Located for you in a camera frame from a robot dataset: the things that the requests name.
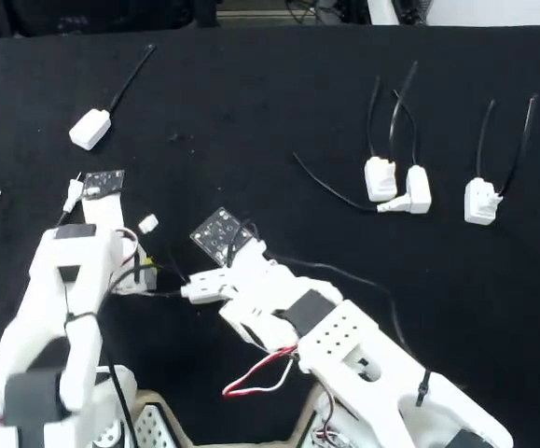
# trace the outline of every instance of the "black wire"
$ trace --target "black wire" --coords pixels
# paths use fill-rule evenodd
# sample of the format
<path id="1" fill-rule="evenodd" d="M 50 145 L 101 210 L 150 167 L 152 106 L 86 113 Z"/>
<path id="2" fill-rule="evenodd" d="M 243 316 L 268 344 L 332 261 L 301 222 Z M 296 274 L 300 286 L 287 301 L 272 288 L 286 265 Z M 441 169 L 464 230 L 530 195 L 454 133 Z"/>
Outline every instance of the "black wire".
<path id="1" fill-rule="evenodd" d="M 375 156 L 375 147 L 373 147 L 373 139 L 371 138 L 371 122 L 373 121 L 373 111 L 375 110 L 375 104 L 378 102 L 378 97 L 380 96 L 381 91 L 381 79 L 380 77 L 375 78 L 375 85 L 373 86 L 373 93 L 371 93 L 371 100 L 369 101 L 369 107 L 367 108 L 367 147 L 371 156 Z"/>
<path id="2" fill-rule="evenodd" d="M 392 313 L 392 321 L 394 323 L 394 330 L 396 333 L 396 337 L 398 338 L 398 341 L 400 342 L 400 346 L 411 356 L 416 359 L 416 357 L 413 355 L 412 350 L 410 350 L 410 347 L 407 344 L 407 340 L 404 337 L 402 327 L 400 326 L 400 321 L 398 320 L 398 312 L 396 310 L 395 300 L 390 292 L 390 290 L 380 285 L 379 283 L 376 283 L 372 280 L 369 280 L 367 278 L 359 277 L 358 275 L 354 275 L 353 273 L 348 273 L 340 268 L 337 268 L 336 266 L 332 266 L 331 264 L 325 264 L 325 263 L 314 263 L 310 261 L 303 261 L 300 259 L 292 259 L 290 257 L 284 257 L 282 255 L 277 255 L 272 252 L 267 251 L 266 254 L 268 257 L 271 257 L 273 259 L 277 259 L 281 263 L 284 264 L 295 264 L 299 266 L 305 266 L 307 268 L 313 268 L 313 269 L 327 269 L 329 271 L 332 271 L 334 273 L 338 273 L 350 280 L 354 280 L 355 282 L 363 283 L 365 285 L 369 285 L 370 287 L 373 287 L 383 293 L 384 296 L 387 297 L 388 301 L 390 302 L 390 311 Z"/>
<path id="3" fill-rule="evenodd" d="M 234 245 L 236 244 L 236 239 L 239 236 L 239 234 L 242 232 L 242 230 L 251 222 L 250 218 L 245 219 L 239 227 L 234 232 L 234 235 L 232 235 L 232 238 L 230 238 L 230 243 L 228 243 L 228 250 L 226 253 L 226 265 L 227 267 L 232 267 L 232 262 L 234 261 L 235 253 L 234 253 Z"/>
<path id="4" fill-rule="evenodd" d="M 476 173 L 477 177 L 481 177 L 481 165 L 483 157 L 483 142 L 485 141 L 485 132 L 487 131 L 487 126 L 489 125 L 490 118 L 492 116 L 493 109 L 495 108 L 495 100 L 491 100 L 490 104 L 487 106 L 487 111 L 483 116 L 483 121 L 481 121 L 481 131 L 478 135 L 478 144 L 477 144 L 477 157 L 475 160 L 476 164 Z"/>
<path id="5" fill-rule="evenodd" d="M 353 207 L 353 208 L 356 208 L 357 210 L 360 210 L 362 212 L 371 212 L 371 213 L 376 213 L 377 212 L 377 207 L 375 206 L 365 206 L 365 205 L 360 205 L 350 199 L 348 199 L 346 196 L 342 195 L 341 193 L 338 193 L 337 191 L 335 191 L 334 189 L 332 189 L 329 185 L 327 185 L 326 182 L 324 182 L 323 180 L 321 180 L 319 177 L 317 177 L 308 167 L 307 165 L 301 160 L 301 158 L 298 156 L 298 154 L 296 152 L 293 152 L 292 153 L 293 157 L 295 158 L 295 160 L 298 162 L 298 164 L 300 165 L 300 167 L 305 170 L 305 173 L 307 173 L 307 175 L 313 179 L 315 182 L 317 182 L 319 185 L 321 185 L 325 190 L 329 191 L 330 193 L 332 193 L 334 196 L 336 196 L 337 198 L 339 198 L 341 201 L 347 203 L 349 206 Z"/>
<path id="6" fill-rule="evenodd" d="M 70 216 L 70 213 L 68 212 L 62 212 L 61 217 L 58 218 L 58 221 L 56 221 L 56 225 L 54 227 L 60 227 L 66 219 Z"/>
<path id="7" fill-rule="evenodd" d="M 400 95 L 398 95 L 397 91 L 392 91 L 394 94 L 394 97 L 396 99 L 400 99 Z M 410 113 L 410 110 L 408 110 L 407 104 L 402 102 L 402 111 L 407 116 L 408 121 L 410 121 L 410 126 L 412 127 L 412 146 L 410 153 L 412 155 L 412 164 L 418 165 L 419 164 L 419 128 L 417 127 L 417 122 L 415 121 L 415 118 Z"/>
<path id="8" fill-rule="evenodd" d="M 408 89 L 410 88 L 410 83 L 412 82 L 412 79 L 415 76 L 415 73 L 417 73 L 417 61 L 412 63 L 410 66 L 410 69 L 408 70 L 407 77 L 404 80 L 404 84 L 402 84 L 402 90 L 400 91 L 400 95 L 398 97 L 398 101 L 396 101 L 396 104 L 394 106 L 394 111 L 392 112 L 392 119 L 390 121 L 390 151 L 393 151 L 392 148 L 394 146 L 394 130 L 396 126 L 396 122 L 398 120 L 398 114 L 400 112 L 400 106 L 404 103 L 404 99 L 407 96 Z"/>
<path id="9" fill-rule="evenodd" d="M 510 190 L 510 186 L 514 181 L 517 169 L 519 168 L 520 161 L 524 157 L 524 154 L 527 150 L 529 138 L 531 137 L 531 128 L 533 127 L 533 117 L 537 106 L 537 99 L 538 95 L 535 94 L 529 100 L 529 107 L 527 108 L 527 115 L 524 119 L 524 128 L 522 129 L 522 137 L 520 138 L 519 150 L 517 151 L 516 157 L 514 158 L 514 163 L 512 164 L 512 168 L 510 169 L 510 173 L 508 174 L 508 179 L 505 181 L 504 186 L 498 193 L 498 195 L 500 196 L 505 196 Z"/>
<path id="10" fill-rule="evenodd" d="M 336 443 L 334 443 L 333 441 L 331 441 L 327 435 L 327 426 L 329 425 L 329 421 L 332 419 L 332 416 L 334 415 L 334 407 L 335 407 L 335 404 L 334 404 L 334 396 L 332 395 L 332 393 L 327 389 L 327 387 L 324 385 L 324 383 L 322 383 L 320 380 L 317 380 L 317 382 L 319 383 L 319 385 L 324 389 L 324 392 L 325 394 L 327 395 L 327 400 L 329 401 L 329 413 L 327 414 L 327 418 L 325 419 L 324 421 L 324 439 L 325 441 L 327 441 L 327 443 L 329 443 L 330 445 L 332 446 L 337 446 Z"/>
<path id="11" fill-rule="evenodd" d="M 118 102 L 120 101 L 124 93 L 127 91 L 127 89 L 129 88 L 129 86 L 131 85 L 131 83 L 133 82 L 137 74 L 139 73 L 139 70 L 141 70 L 141 67 L 143 67 L 145 62 L 147 62 L 147 59 L 149 59 L 149 56 L 151 56 L 151 53 L 154 52 L 154 50 L 156 49 L 156 46 L 154 44 L 149 44 L 147 45 L 147 47 L 145 47 L 145 49 L 146 49 L 146 52 L 145 52 L 144 57 L 141 59 L 141 61 L 139 61 L 137 65 L 135 65 L 135 68 L 132 69 L 131 74 L 129 75 L 129 77 L 127 77 L 123 86 L 120 88 L 117 94 L 114 95 L 114 98 L 112 99 L 112 103 L 110 103 L 110 106 L 108 107 L 108 112 L 110 113 L 110 115 L 112 115 L 112 112 L 114 111 L 114 109 L 117 108 Z"/>

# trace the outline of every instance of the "white plug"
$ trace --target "white plug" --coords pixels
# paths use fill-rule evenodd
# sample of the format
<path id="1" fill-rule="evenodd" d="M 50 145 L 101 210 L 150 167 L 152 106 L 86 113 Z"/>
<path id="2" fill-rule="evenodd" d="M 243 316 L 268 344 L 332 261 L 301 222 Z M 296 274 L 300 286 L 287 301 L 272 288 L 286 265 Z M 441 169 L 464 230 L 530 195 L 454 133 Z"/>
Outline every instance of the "white plug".
<path id="1" fill-rule="evenodd" d="M 148 215 L 139 223 L 139 230 L 143 235 L 146 235 L 156 229 L 158 224 L 159 221 L 155 215 Z"/>
<path id="2" fill-rule="evenodd" d="M 365 183 L 370 201 L 379 203 L 395 197 L 397 193 L 395 171 L 395 162 L 377 156 L 373 156 L 365 163 Z"/>
<path id="3" fill-rule="evenodd" d="M 475 177 L 464 189 L 464 220 L 489 226 L 495 220 L 497 206 L 503 199 L 495 192 L 491 182 Z"/>
<path id="4" fill-rule="evenodd" d="M 422 166 L 413 165 L 407 173 L 407 192 L 387 203 L 378 204 L 378 212 L 409 212 L 425 214 L 431 206 L 431 190 L 427 172 Z"/>
<path id="5" fill-rule="evenodd" d="M 111 125 L 110 113 L 107 110 L 92 109 L 73 126 L 68 134 L 75 145 L 91 151 Z"/>
<path id="6" fill-rule="evenodd" d="M 73 212 L 73 209 L 75 208 L 76 203 L 79 202 L 79 199 L 81 199 L 82 194 L 83 182 L 78 180 L 78 177 L 76 179 L 71 179 L 68 184 L 68 195 L 66 196 L 66 201 L 62 206 L 63 212 L 68 214 Z"/>

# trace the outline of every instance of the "black table surface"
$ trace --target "black table surface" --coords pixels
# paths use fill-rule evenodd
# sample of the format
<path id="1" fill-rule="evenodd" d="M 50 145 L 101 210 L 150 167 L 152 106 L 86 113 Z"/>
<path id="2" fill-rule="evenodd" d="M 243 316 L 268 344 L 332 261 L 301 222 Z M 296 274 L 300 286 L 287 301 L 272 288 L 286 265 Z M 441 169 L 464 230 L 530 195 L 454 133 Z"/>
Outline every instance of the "black table surface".
<path id="1" fill-rule="evenodd" d="M 69 128 L 105 107 L 143 51 L 159 47 L 92 152 Z M 297 151 L 334 186 L 366 201 L 367 99 L 377 75 L 400 87 L 419 70 L 408 106 L 433 192 L 426 216 L 359 213 L 293 162 Z M 0 40 L 0 336 L 16 313 L 41 233 L 78 172 L 123 168 L 127 225 L 159 218 L 145 248 L 183 270 L 214 267 L 188 235 L 220 206 L 250 217 L 275 253 L 332 263 L 395 294 L 406 338 L 496 416 L 518 447 L 540 447 L 540 96 L 529 152 L 498 219 L 464 222 L 481 116 L 498 100 L 483 171 L 499 186 L 516 153 L 529 96 L 540 95 L 540 28 L 280 28 Z M 387 155 L 393 107 L 374 123 Z M 409 128 L 395 142 L 399 189 Z M 383 296 L 315 270 L 395 336 Z M 179 284 L 162 277 L 160 287 Z M 259 357 L 218 307 L 124 297 L 103 322 L 118 361 L 159 391 L 197 443 L 285 439 L 312 380 L 224 400 L 222 387 Z M 281 366 L 259 374 L 270 383 Z"/>

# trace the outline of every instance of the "cable connector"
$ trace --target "cable connector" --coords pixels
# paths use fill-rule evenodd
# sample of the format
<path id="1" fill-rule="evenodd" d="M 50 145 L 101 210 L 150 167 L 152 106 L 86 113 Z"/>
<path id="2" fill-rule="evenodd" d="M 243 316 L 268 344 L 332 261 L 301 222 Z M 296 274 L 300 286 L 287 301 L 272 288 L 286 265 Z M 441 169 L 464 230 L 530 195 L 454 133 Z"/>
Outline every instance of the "cable connector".
<path id="1" fill-rule="evenodd" d="M 73 126 L 68 134 L 75 145 L 91 151 L 108 132 L 111 125 L 110 113 L 107 110 L 92 109 Z"/>
<path id="2" fill-rule="evenodd" d="M 491 182 L 475 177 L 464 189 L 464 220 L 489 226 L 495 220 L 497 206 L 503 199 Z"/>
<path id="3" fill-rule="evenodd" d="M 373 156 L 365 163 L 365 182 L 370 201 L 379 203 L 395 197 L 397 193 L 395 171 L 395 162 L 377 156 Z"/>
<path id="4" fill-rule="evenodd" d="M 181 295 L 194 305 L 202 305 L 226 298 L 223 289 L 229 284 L 227 268 L 214 269 L 191 275 L 189 283 L 180 288 Z"/>
<path id="5" fill-rule="evenodd" d="M 427 172 L 422 166 L 413 165 L 407 173 L 407 192 L 403 196 L 378 205 L 378 213 L 409 212 L 413 215 L 425 214 L 431 206 L 431 190 Z"/>
<path id="6" fill-rule="evenodd" d="M 80 177 L 81 173 L 79 173 L 75 179 L 71 179 L 68 183 L 68 194 L 66 196 L 66 201 L 62 206 L 64 213 L 71 214 L 76 203 L 81 199 L 81 195 L 83 194 L 83 182 L 79 180 Z"/>

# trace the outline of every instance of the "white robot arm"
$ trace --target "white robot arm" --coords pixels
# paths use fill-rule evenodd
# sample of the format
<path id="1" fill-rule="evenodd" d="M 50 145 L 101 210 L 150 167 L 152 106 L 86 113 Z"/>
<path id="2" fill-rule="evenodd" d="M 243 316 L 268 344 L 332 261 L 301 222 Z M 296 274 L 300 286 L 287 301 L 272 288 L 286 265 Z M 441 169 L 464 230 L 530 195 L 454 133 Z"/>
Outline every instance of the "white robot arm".
<path id="1" fill-rule="evenodd" d="M 297 345 L 300 369 L 338 400 L 330 427 L 349 442 L 337 446 L 512 448 L 508 431 L 458 387 L 427 371 L 331 284 L 266 259 L 265 243 L 226 210 L 191 237 L 225 266 L 192 275 L 183 296 L 226 301 L 220 315 L 268 352 Z"/>

